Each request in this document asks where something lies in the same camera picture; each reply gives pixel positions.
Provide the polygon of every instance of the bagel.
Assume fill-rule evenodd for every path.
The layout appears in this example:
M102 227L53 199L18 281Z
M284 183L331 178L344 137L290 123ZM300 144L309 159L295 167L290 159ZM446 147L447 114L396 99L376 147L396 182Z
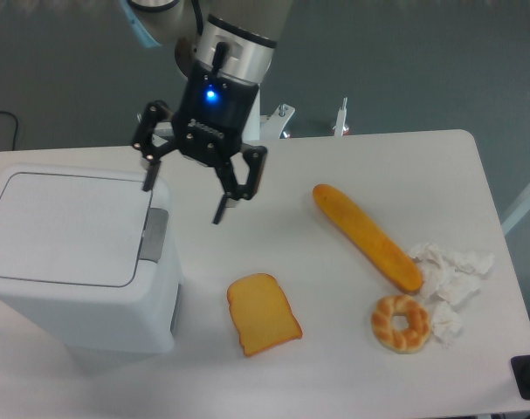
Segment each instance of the bagel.
M393 316L405 315L409 326L398 330L392 324ZM430 337L430 315L410 295L383 297L371 315L375 337L389 349L400 354L412 354L423 347Z

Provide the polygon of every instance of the white table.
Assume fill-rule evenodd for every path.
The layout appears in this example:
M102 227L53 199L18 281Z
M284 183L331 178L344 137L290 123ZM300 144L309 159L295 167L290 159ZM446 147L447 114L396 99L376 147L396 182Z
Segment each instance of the white table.
M530 410L509 360L530 354L530 325L473 138L464 131L270 141L259 193L211 224L221 195L211 169L179 154L161 176L175 197L186 275L176 347L165 355L65 347L0 303L0 417L424 418ZM0 153L13 162L140 171L132 148ZM381 346L375 302L396 289L315 208L331 183L403 248L431 241L496 255L460 311L452 347ZM266 271L304 337L246 359L226 289Z

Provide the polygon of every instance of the gray floor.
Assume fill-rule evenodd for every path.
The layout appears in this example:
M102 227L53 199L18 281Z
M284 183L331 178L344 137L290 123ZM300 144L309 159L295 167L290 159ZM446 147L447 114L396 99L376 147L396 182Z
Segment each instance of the gray floor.
M142 49L116 1L0 0L18 149L128 144L145 103L182 88L173 46ZM353 134L471 132L502 214L530 181L530 0L295 0L263 112L286 102L294 136L327 135L344 96ZM530 309L530 213L507 243Z

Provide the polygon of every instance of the crumpled paper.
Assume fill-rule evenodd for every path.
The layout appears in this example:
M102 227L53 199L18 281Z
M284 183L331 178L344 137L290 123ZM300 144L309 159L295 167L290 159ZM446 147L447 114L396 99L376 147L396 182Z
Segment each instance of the crumpled paper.
M417 244L408 254L423 275L420 298L435 302L431 329L444 344L450 345L462 328L455 310L481 287L481 278L492 268L493 254L480 251L454 251L437 244Z
M431 331L445 345L450 345L463 327L458 314L449 303L440 301L431 314Z

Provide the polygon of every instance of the blue led light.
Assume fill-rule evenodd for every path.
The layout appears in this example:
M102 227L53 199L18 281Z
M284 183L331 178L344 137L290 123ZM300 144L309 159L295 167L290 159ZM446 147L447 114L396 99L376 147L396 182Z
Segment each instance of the blue led light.
M206 91L205 99L207 103L216 103L218 102L218 93L216 93L214 90L212 90L212 87L210 87Z

